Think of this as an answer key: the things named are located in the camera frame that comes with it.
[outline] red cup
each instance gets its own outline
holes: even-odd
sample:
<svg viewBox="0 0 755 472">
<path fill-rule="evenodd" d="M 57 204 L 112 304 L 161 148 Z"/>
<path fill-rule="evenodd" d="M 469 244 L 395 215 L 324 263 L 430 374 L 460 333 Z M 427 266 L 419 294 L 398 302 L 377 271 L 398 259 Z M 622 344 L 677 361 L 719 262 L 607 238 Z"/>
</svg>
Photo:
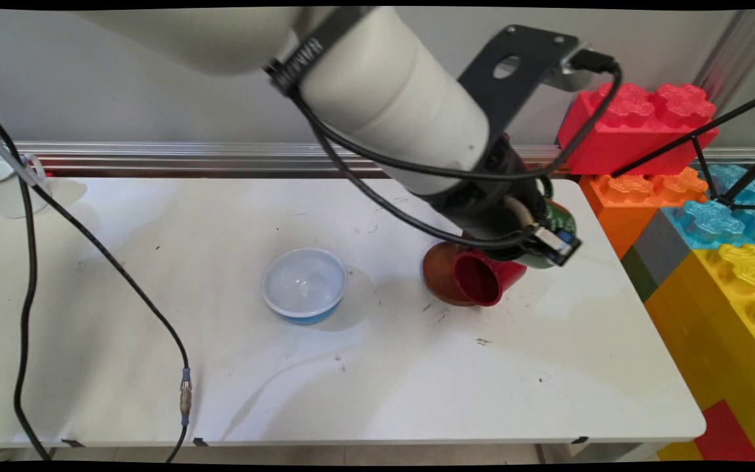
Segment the red cup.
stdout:
<svg viewBox="0 0 755 472">
<path fill-rule="evenodd" d="M 453 259 L 453 281 L 462 295 L 480 307 L 497 305 L 525 273 L 526 266 L 489 259 L 479 250 L 456 254 Z"/>
</svg>

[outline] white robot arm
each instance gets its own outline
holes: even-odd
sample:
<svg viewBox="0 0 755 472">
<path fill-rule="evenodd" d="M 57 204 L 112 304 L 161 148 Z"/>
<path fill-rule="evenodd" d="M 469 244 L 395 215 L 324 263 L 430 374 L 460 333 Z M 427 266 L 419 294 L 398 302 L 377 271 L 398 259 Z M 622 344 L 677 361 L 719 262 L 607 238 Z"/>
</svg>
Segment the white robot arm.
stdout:
<svg viewBox="0 0 755 472">
<path fill-rule="evenodd" d="M 263 67 L 309 118 L 320 143 L 330 138 L 373 159 L 489 257 L 561 266 L 581 244 L 571 220 L 562 223 L 566 212 L 537 190 L 537 177 L 545 173 L 528 170 L 503 137 L 538 84 L 577 90 L 588 83 L 589 71 L 614 72 L 617 80 L 595 120 L 585 123 L 585 134 L 603 113 L 621 73 L 612 58 L 572 36 L 507 25 L 456 80 L 392 7 L 76 14 L 201 72 Z M 291 31 L 300 44 L 279 62 L 276 53 Z M 498 77 L 498 63 L 510 73 Z"/>
</svg>

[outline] brown bowl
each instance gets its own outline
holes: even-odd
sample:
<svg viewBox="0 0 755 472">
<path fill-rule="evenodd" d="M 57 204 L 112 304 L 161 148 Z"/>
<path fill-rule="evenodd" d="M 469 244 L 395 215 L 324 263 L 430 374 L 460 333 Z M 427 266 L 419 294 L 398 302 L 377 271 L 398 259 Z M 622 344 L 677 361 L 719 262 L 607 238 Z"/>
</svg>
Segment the brown bowl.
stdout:
<svg viewBox="0 0 755 472">
<path fill-rule="evenodd" d="M 439 300 L 456 307 L 476 305 L 462 295 L 453 281 L 453 258 L 468 250 L 467 246 L 444 241 L 430 248 L 422 263 L 427 288 Z"/>
</svg>

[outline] white cup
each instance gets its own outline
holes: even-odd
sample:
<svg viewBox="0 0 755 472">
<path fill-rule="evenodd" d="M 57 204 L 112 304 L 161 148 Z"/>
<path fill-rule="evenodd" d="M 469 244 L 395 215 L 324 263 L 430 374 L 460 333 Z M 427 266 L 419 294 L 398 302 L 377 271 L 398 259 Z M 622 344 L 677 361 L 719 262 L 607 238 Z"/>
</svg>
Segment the white cup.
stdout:
<svg viewBox="0 0 755 472">
<path fill-rule="evenodd" d="M 26 155 L 33 164 L 39 177 L 39 186 L 49 195 L 48 185 L 45 184 L 45 169 L 35 155 Z M 33 190 L 29 190 L 31 196 L 31 207 L 33 212 L 39 212 L 45 208 L 48 203 L 39 197 Z M 0 156 L 0 215 L 4 218 L 25 218 L 25 207 L 22 203 L 22 192 L 19 190 L 19 176 L 16 171 Z"/>
</svg>

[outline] plastic bowl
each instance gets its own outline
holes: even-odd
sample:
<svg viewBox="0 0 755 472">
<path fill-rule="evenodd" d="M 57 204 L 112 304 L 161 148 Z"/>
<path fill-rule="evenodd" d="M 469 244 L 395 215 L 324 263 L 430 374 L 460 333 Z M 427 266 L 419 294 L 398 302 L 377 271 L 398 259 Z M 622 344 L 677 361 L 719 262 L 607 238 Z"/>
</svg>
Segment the plastic bowl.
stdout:
<svg viewBox="0 0 755 472">
<path fill-rule="evenodd" d="M 298 248 L 267 267 L 261 295 L 288 322 L 311 325 L 333 313 L 346 281 L 345 266 L 335 255 L 319 248 Z"/>
</svg>

